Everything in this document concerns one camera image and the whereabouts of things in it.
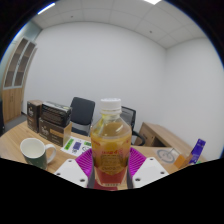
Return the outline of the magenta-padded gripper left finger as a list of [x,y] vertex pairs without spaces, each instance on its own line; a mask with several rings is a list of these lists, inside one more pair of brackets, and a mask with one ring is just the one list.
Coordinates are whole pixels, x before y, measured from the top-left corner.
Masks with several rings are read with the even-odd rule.
[[78,186],[93,188],[95,174],[92,150],[88,149],[76,159],[67,159],[55,172],[55,175]]

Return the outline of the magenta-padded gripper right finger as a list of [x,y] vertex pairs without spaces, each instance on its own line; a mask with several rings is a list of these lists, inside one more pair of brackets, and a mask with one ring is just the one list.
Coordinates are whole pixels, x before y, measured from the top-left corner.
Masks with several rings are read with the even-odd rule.
[[129,189],[141,188],[168,175],[155,157],[146,157],[131,148],[128,160],[127,186]]

